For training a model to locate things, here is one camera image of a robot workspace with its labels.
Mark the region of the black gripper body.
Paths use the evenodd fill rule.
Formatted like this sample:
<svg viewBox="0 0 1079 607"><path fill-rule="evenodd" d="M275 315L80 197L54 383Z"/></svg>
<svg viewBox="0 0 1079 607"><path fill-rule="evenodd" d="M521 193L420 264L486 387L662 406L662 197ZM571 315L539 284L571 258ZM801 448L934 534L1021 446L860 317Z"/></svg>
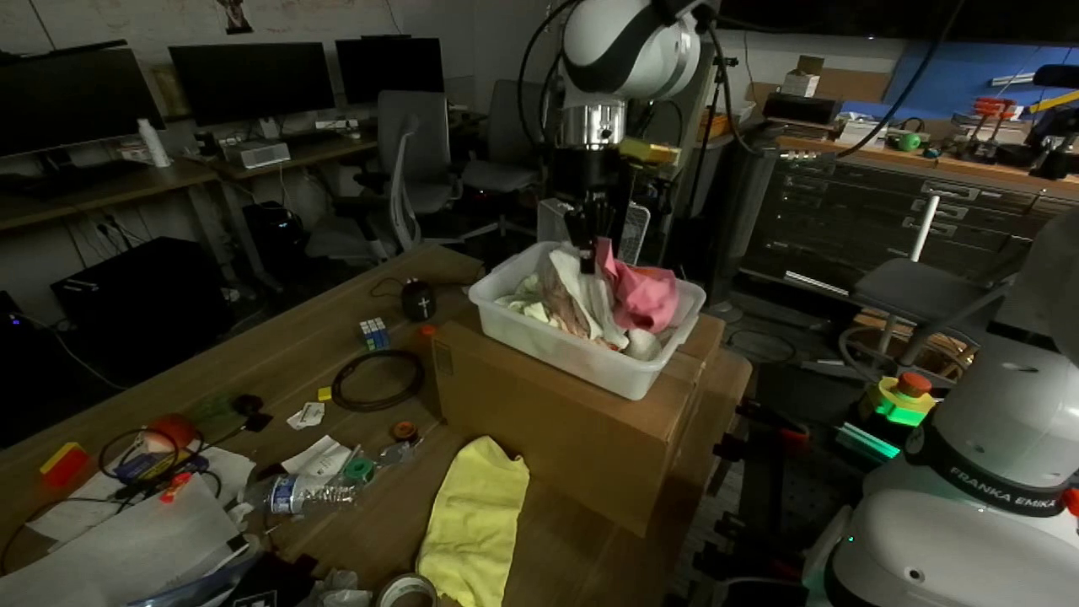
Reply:
<svg viewBox="0 0 1079 607"><path fill-rule="evenodd" d="M561 147L552 156L552 193L571 206L571 244L596 253L601 238L616 244L632 206L632 165L616 147Z"/></svg>

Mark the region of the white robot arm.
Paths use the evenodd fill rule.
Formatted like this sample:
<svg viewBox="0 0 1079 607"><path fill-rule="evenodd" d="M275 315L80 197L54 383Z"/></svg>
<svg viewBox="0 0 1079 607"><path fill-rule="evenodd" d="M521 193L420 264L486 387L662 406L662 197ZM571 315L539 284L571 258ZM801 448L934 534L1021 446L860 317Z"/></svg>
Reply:
<svg viewBox="0 0 1079 607"><path fill-rule="evenodd" d="M704 0L562 0L571 157L616 172L623 108L716 49ZM1079 607L1079 212L1050 218L974 364L862 479L805 563L805 607Z"/></svg>

